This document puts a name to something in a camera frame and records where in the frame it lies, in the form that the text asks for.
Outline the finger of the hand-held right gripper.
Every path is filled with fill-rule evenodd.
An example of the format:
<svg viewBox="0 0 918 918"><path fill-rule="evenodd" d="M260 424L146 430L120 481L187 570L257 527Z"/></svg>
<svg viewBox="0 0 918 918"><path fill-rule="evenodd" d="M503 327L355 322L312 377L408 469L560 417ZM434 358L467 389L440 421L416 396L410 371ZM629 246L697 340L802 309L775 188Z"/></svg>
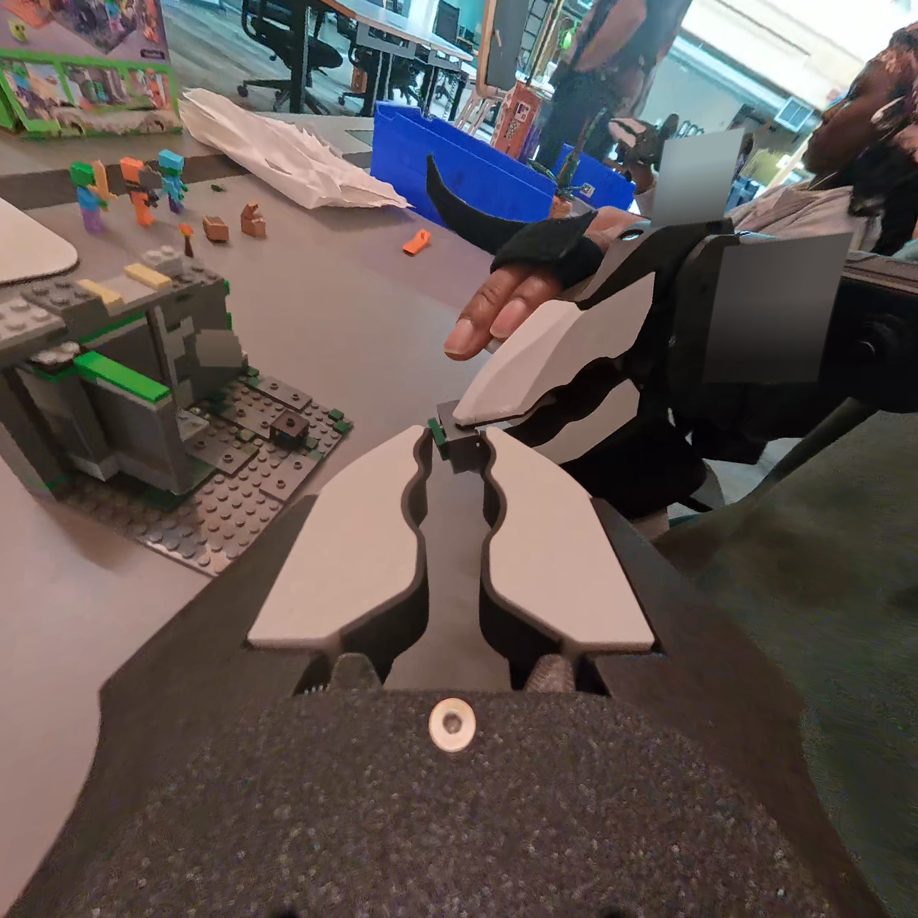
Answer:
<svg viewBox="0 0 918 918"><path fill-rule="evenodd" d="M537 308L477 373L453 409L461 427L520 417L592 361L617 359L636 342L653 304L649 273L589 309L562 300Z"/></svg>
<svg viewBox="0 0 918 918"><path fill-rule="evenodd" d="M558 394L512 426L512 437L556 465L579 460L637 417L640 391L630 380L587 384Z"/></svg>

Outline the green toy brick figure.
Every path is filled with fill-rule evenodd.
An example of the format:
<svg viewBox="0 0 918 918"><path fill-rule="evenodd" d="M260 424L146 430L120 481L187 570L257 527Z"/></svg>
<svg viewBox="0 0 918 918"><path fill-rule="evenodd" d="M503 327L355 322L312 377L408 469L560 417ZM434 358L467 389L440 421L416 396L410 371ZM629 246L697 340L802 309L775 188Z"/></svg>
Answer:
<svg viewBox="0 0 918 918"><path fill-rule="evenodd" d="M69 167L69 177L86 231L105 233L107 224L103 214L108 211L109 202L117 197L109 187L107 167L99 161L92 164L73 162Z"/></svg>

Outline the small grey toy brick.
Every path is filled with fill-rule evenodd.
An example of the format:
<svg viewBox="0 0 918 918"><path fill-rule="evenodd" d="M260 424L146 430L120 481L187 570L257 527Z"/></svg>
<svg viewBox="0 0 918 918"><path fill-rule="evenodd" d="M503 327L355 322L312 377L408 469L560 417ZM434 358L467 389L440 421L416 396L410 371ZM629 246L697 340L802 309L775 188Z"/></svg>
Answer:
<svg viewBox="0 0 918 918"><path fill-rule="evenodd" d="M480 475L488 462L488 448L479 430L457 424L453 417L453 409L457 405L457 399L437 405L436 419L442 430L439 450L454 475Z"/></svg>

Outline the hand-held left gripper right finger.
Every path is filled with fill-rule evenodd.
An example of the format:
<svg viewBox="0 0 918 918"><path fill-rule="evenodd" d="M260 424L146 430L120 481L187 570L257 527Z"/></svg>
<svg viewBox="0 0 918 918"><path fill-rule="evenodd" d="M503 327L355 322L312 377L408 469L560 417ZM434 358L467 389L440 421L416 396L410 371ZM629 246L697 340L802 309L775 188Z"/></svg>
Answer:
<svg viewBox="0 0 918 918"><path fill-rule="evenodd" d="M483 437L479 627L521 688L546 656L644 655L657 637L605 526L615 516L505 430Z"/></svg>

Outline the cyan toy brick figure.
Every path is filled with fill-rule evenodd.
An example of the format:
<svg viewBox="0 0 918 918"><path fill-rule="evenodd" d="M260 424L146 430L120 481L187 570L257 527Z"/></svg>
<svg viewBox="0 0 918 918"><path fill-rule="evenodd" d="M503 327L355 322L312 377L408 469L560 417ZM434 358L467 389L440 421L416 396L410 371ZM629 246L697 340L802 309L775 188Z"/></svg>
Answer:
<svg viewBox="0 0 918 918"><path fill-rule="evenodd" d="M184 212L187 185L184 182L185 158L173 151L163 149L158 153L157 165L163 180L163 190L169 210L180 215Z"/></svg>

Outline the pile of white paper bags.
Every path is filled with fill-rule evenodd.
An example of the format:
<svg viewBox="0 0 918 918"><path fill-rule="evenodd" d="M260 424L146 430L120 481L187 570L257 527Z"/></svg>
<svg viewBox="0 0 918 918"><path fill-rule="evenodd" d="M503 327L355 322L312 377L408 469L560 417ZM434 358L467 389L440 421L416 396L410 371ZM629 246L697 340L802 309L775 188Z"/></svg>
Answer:
<svg viewBox="0 0 918 918"><path fill-rule="evenodd" d="M411 208L395 188L304 129L236 106L202 88L179 104L186 131L307 210Z"/></svg>

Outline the person's right forearm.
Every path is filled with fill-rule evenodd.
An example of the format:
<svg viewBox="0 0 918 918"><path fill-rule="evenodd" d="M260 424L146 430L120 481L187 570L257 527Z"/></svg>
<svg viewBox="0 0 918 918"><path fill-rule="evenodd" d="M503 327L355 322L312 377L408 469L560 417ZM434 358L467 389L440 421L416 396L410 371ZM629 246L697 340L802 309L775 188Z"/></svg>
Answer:
<svg viewBox="0 0 918 918"><path fill-rule="evenodd" d="M602 208L587 229L586 239L600 251L606 251L626 229L653 212L657 184L657 179L652 179L649 187L637 194L637 213ZM906 230L903 238L883 240L881 216L856 216L849 212L853 187L848 176L842 177L840 183L824 178L778 186L733 208L727 216L736 230L779 239L850 232L853 250L894 255L912 240L912 230Z"/></svg>

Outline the orange patterned box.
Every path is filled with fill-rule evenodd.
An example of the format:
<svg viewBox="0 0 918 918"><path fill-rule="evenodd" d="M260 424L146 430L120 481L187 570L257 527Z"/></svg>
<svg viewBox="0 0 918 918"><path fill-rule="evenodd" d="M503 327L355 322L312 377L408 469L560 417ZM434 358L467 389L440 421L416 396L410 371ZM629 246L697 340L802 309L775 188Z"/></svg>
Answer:
<svg viewBox="0 0 918 918"><path fill-rule="evenodd" d="M541 106L538 91L525 80L518 80L501 103L491 147L519 160Z"/></svg>

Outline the orange toy brick figure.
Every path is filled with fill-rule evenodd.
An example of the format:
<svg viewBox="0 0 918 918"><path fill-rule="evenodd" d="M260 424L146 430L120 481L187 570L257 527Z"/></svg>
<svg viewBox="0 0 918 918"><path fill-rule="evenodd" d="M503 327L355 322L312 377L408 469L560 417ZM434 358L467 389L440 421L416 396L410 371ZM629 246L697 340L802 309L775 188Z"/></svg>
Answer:
<svg viewBox="0 0 918 918"><path fill-rule="evenodd" d="M120 159L120 171L136 223L143 228L152 226L155 223L152 211L159 205L159 192L164 188L162 175L144 161L132 157Z"/></svg>

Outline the black office chair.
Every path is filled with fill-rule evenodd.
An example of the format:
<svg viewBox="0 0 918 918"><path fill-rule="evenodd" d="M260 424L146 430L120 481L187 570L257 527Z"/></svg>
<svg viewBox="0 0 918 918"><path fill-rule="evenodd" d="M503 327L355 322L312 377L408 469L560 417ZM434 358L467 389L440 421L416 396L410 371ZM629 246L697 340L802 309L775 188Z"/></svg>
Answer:
<svg viewBox="0 0 918 918"><path fill-rule="evenodd" d="M293 114L308 110L317 116L329 115L330 109L310 89L315 70L336 70L343 64L342 55L318 36L330 8L323 2L307 1L242 1L240 7L245 35L270 51L290 76L244 81L237 87L238 96L248 98L252 87L271 89L275 112L288 103Z"/></svg>

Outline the grey desk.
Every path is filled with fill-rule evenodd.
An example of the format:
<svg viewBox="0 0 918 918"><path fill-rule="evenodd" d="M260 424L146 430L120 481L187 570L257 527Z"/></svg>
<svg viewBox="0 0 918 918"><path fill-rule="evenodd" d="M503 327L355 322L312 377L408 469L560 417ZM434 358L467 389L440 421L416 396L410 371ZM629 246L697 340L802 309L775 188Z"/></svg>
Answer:
<svg viewBox="0 0 918 918"><path fill-rule="evenodd" d="M188 135L201 211L266 212L268 240L195 250L230 282L251 362L341 408L355 428L234 567L216 579L55 501L2 468L2 914L64 916L73 873L154 780L185 763L230 701L293 689L306 666L243 647L310 496L379 443L462 395L483 363L442 343L486 254L396 211L304 211ZM226 188L214 193L211 183Z"/></svg>

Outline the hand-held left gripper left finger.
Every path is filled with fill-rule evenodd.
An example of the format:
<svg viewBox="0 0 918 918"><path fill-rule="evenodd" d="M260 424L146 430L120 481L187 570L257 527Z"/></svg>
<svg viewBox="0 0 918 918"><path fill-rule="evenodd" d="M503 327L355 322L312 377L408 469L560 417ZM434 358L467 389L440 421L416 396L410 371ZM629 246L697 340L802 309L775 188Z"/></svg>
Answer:
<svg viewBox="0 0 918 918"><path fill-rule="evenodd" d="M381 681L424 635L430 587L421 523L432 433L415 425L365 453L317 495L247 641L334 663L365 656Z"/></svg>

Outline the green toy set box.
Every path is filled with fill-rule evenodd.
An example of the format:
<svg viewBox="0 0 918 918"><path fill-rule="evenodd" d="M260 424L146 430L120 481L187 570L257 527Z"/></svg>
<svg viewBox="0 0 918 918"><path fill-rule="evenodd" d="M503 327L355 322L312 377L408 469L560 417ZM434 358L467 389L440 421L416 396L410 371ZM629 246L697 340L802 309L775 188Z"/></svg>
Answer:
<svg viewBox="0 0 918 918"><path fill-rule="evenodd" d="M182 132L159 1L3 1L1 126L31 139Z"/></svg>

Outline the wooden framed board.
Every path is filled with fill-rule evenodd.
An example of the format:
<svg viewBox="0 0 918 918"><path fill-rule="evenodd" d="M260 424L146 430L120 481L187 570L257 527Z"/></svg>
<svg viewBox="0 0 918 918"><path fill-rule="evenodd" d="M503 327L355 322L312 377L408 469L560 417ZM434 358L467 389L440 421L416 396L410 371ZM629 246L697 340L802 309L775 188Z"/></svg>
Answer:
<svg viewBox="0 0 918 918"><path fill-rule="evenodd" d="M528 1L487 1L476 63L476 94L496 98L517 83Z"/></svg>

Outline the grey toy brick building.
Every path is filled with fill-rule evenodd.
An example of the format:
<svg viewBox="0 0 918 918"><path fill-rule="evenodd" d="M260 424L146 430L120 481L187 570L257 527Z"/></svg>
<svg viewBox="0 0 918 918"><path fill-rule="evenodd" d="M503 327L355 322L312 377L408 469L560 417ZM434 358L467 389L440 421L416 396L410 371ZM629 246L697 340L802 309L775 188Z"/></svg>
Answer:
<svg viewBox="0 0 918 918"><path fill-rule="evenodd" d="M215 578L266 534L352 429L250 364L230 284L148 250L102 282L2 300L2 458L62 501Z"/></svg>

